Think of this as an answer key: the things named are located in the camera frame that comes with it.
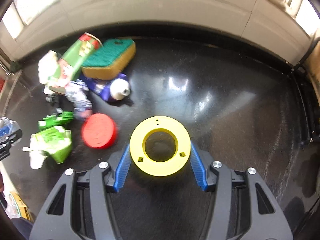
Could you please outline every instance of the red can lid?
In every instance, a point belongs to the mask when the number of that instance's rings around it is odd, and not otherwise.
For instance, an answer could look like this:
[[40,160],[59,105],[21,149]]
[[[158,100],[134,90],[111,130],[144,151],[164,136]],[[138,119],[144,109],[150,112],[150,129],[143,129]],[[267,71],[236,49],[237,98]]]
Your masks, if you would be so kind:
[[105,114],[91,115],[82,126],[82,139],[92,148],[110,147],[116,140],[116,136],[116,123]]

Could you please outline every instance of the yellow sponge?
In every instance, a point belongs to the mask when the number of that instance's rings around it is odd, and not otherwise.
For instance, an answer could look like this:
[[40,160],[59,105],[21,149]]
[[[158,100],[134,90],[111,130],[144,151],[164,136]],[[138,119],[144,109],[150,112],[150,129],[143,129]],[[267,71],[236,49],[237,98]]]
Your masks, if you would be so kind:
[[136,53],[132,39],[110,39],[82,63],[86,77],[110,80],[115,78]]

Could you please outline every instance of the plastic packaging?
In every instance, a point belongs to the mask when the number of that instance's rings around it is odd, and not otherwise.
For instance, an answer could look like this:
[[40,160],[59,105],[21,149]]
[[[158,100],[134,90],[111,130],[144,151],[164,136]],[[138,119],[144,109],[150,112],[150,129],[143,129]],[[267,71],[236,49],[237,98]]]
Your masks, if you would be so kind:
[[26,204],[21,200],[18,193],[14,191],[10,191],[9,196],[6,197],[8,207],[5,210],[8,217],[10,219],[12,218],[25,218],[29,220],[30,222],[33,222],[33,218],[30,214],[30,211]]
[[44,119],[42,119],[41,121],[38,121],[38,127],[40,131],[43,131],[53,126],[67,124],[72,120],[73,120],[73,112],[61,111],[61,113],[58,116],[56,114],[47,115]]
[[49,50],[38,63],[39,83],[45,85],[49,78],[55,73],[58,66],[57,53]]
[[62,126],[54,126],[36,134],[31,134],[29,151],[30,167],[39,169],[44,160],[51,156],[56,163],[63,163],[72,150],[71,131]]
[[[18,125],[17,122],[12,121],[6,117],[2,117],[0,119],[0,142],[5,141],[8,135],[11,135],[12,133],[14,133],[19,129],[20,129],[20,126]],[[15,145],[19,141],[21,141],[21,138],[17,140],[15,143],[13,143],[12,145]]]
[[71,81],[66,86],[66,97],[74,103],[74,116],[78,120],[85,121],[92,115],[92,104],[85,95],[89,89],[80,79]]
[[80,78],[87,84],[90,90],[107,102],[120,101],[130,94],[128,76],[122,73],[120,73],[115,79],[108,81],[87,78],[83,74]]
[[69,82],[80,75],[82,63],[101,46],[96,37],[83,34],[58,60],[58,67],[48,81],[49,89],[64,95]]

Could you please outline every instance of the yellow plastic ring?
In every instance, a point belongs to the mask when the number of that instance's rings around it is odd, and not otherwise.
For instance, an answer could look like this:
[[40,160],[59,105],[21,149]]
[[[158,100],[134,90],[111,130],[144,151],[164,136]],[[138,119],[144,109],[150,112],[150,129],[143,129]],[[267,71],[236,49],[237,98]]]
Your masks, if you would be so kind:
[[[165,162],[156,162],[146,153],[146,140],[155,132],[167,132],[174,138],[176,151]],[[190,150],[191,141],[187,130],[177,120],[167,116],[154,116],[142,121],[130,139],[132,160],[142,171],[153,176],[168,176],[180,170],[186,164]]]

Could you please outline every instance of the bolt head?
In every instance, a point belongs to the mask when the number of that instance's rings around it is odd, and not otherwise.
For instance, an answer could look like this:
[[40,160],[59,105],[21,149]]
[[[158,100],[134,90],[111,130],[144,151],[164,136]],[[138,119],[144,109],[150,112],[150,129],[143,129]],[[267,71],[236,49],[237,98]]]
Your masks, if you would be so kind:
[[101,169],[105,169],[105,168],[107,168],[109,166],[109,163],[107,163],[107,162],[101,162],[101,163],[99,163],[99,167],[101,168]]
[[252,175],[257,173],[256,169],[252,167],[248,168],[248,172]]
[[212,163],[212,165],[213,165],[213,167],[215,167],[215,168],[220,168],[220,167],[222,166],[222,163],[219,162],[219,161],[215,161],[215,162]]
[[66,171],[64,172],[67,176],[70,176],[73,174],[73,169],[66,169]]

